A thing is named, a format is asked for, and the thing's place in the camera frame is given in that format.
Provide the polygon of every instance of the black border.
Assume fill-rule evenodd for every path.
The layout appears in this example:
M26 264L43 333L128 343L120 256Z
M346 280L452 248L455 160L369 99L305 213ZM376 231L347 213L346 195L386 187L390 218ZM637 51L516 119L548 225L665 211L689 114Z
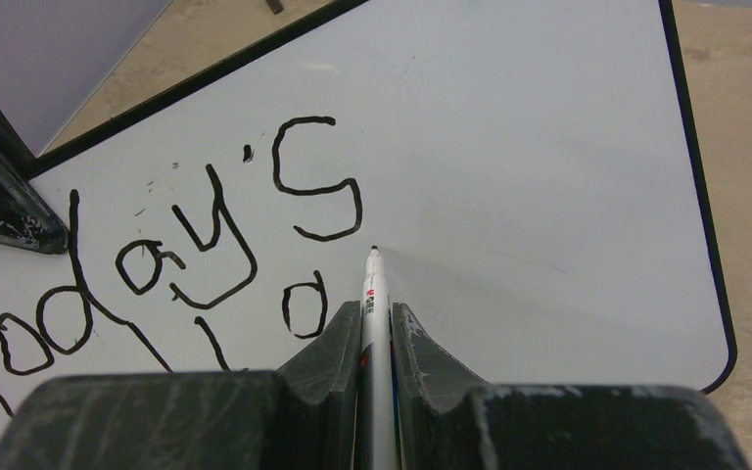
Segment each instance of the black border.
M48 152L29 165L24 176L32 179L45 171L67 162L91 147L104 140L126 130L128 127L141 120L154 115L183 98L209 86L210 84L229 75L237 69L252 61L274 51L288 42L312 31L313 29L330 22L353 8L368 0L336 0L316 10L306 17L279 29L277 32L266 36L259 42L248 48L218 62L182 82L172 86L144 103L112 118L111 120L87 131L63 146ZM699 141L696 136L696 126L693 121L693 110L690 107L690 96L687 90L687 80L684 75L682 62L682 50L679 45L679 34L676 29L676 19L673 13L672 0L659 0L662 25L667 39L667 48L670 55L673 79L676 83L679 107L681 109L681 121L684 127L684 137L687 141L687 150L690 163L693 168L693 181L696 186L696 195L699 200L699 210L702 216L702 224L705 228L705 241L708 245L708 258L711 263L711 271L716 285L717 299L722 314L723 327L728 342L728 363L722 374L711 385L703 389L705 393L711 393L721 386L733 371L736 365L736 339L733 335L733 321L730 317L728 294L725 290L725 279L722 274L719 247L716 241L711 205L708 198L705 173L702 169L702 160L699 155Z

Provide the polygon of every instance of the white board surface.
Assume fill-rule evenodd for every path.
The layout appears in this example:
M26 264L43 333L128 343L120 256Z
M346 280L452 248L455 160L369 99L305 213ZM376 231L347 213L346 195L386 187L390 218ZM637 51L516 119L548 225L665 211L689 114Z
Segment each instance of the white board surface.
M331 194L298 190L341 184ZM243 162L244 146L254 157ZM211 165L223 203L212 236ZM353 226L352 178L361 195ZM142 331L175 371L217 370L205 319L233 369L274 368L318 327L321 301L357 300L369 247L387 261L394 302L482 377L507 383L656 383L701 389L729 361L723 315L662 19L655 2L372 0L45 172L33 187L66 222L78 192L78 258L95 302ZM156 283L140 296L115 261L160 241ZM172 301L170 283L211 309ZM154 257L123 265L144 286ZM67 256L0 247L0 314L38 330L36 306L74 286ZM13 407L69 374L164 370L130 328L93 305L86 342L26 376L8 373ZM82 338L79 294L51 297L43 323L67 350ZM45 362L3 323L14 368ZM8 422L0 406L0 432Z

